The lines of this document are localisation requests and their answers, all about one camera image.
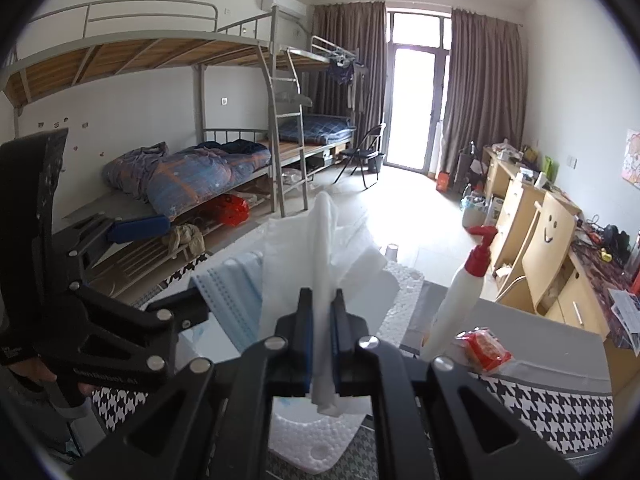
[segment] brown curtain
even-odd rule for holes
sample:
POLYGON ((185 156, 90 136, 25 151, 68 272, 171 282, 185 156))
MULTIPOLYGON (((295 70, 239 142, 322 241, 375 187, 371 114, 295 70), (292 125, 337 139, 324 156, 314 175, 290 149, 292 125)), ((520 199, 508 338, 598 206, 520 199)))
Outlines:
MULTIPOLYGON (((358 53, 366 68, 363 103, 356 116, 356 141, 382 122, 386 80, 386 8, 384 2, 358 2, 316 6, 313 33, 347 50, 358 53)), ((316 114, 350 116, 347 85, 340 85, 327 74, 310 80, 310 96, 316 114)))
POLYGON ((505 138, 520 147, 526 68, 515 23, 454 9, 451 15, 449 94, 440 167, 452 173, 458 153, 505 138))

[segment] spray bottle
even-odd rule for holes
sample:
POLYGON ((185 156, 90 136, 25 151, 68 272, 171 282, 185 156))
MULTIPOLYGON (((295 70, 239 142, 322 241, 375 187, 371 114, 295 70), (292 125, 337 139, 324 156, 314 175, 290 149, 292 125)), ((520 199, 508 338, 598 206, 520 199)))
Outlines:
POLYGON ((489 246, 498 229, 476 226, 467 229, 471 235, 482 237, 482 243, 473 248, 464 265, 453 276, 447 295, 431 322, 431 332, 420 349, 420 359, 431 361, 441 355, 449 343, 462 331, 462 324, 482 293, 484 275, 491 261, 489 246))

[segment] air conditioner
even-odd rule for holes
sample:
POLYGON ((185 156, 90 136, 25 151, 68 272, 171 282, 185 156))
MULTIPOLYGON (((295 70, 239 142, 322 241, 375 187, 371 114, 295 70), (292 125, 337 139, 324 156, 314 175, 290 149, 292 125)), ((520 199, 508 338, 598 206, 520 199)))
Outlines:
POLYGON ((274 5, 279 6, 281 10, 296 18, 304 18, 306 16, 306 5, 297 0, 262 0, 262 10, 271 10, 274 5))

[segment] red spray nozzle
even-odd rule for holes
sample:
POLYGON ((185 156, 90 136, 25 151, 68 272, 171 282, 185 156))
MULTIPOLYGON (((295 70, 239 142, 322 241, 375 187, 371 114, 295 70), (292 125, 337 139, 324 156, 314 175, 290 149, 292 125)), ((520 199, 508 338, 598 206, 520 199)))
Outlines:
POLYGON ((489 246, 494 241, 495 235, 498 234, 498 229, 493 226, 476 226, 470 227, 466 231, 470 235, 481 236, 482 243, 474 247, 469 253, 465 263, 465 270, 473 276, 482 278, 489 269, 489 263, 491 262, 489 246))

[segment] drawer handle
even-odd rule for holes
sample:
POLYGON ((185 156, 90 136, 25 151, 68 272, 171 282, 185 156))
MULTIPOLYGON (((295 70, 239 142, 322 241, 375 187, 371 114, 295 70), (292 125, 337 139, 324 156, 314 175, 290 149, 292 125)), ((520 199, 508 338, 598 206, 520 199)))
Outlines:
POLYGON ((575 315, 578 317, 578 323, 580 323, 580 326, 584 326, 584 323, 582 322, 582 316, 580 315, 580 310, 578 310, 578 304, 575 303, 575 301, 574 301, 574 310, 575 310, 575 315))

